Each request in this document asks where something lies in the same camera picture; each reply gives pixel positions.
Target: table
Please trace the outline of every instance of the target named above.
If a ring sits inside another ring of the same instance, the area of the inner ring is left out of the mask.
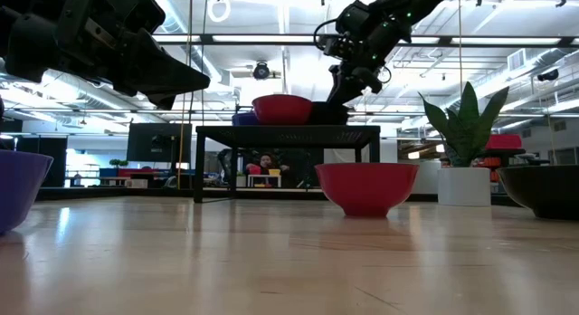
[[[232,172],[237,171],[239,148],[349,148],[362,162],[362,149],[369,145],[370,162],[380,162],[379,126],[198,126],[195,155],[194,201],[203,202],[205,141],[210,138],[232,149]],[[231,196],[237,184],[230,180]]]
[[[100,180],[100,184],[104,185],[105,183],[110,186],[110,181],[115,181],[115,186],[123,186],[124,182],[130,179],[130,177],[66,177],[67,180],[71,181],[71,187],[74,186],[74,181],[77,179],[98,179]]]
[[[253,187],[253,179],[254,178],[276,178],[278,180],[278,187],[281,188],[281,176],[273,176],[273,175],[249,175],[249,187]]]

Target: white planter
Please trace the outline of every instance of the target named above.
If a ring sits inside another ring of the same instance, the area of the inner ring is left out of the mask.
[[[490,170],[456,167],[438,171],[440,205],[490,206]]]
[[[247,178],[246,177],[237,177],[237,187],[246,187],[247,186]]]

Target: snake plant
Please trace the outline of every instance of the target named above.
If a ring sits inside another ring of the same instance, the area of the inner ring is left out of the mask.
[[[472,84],[467,82],[460,97],[460,110],[457,113],[446,109],[448,118],[444,111],[428,103],[421,94],[426,117],[441,133],[446,155],[453,167],[469,167],[472,160],[484,150],[489,142],[492,125],[507,101],[508,89],[497,92],[487,108],[479,114],[477,93]]]

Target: wooden floor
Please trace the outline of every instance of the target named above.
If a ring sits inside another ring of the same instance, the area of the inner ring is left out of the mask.
[[[577,314],[579,224],[522,208],[118,197],[0,238],[0,314]]]

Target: computer monitor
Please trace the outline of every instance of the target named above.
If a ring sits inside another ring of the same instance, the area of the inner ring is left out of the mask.
[[[183,125],[182,162],[191,159],[193,126]],[[181,148],[181,124],[131,124],[128,132],[128,161],[179,162]]]

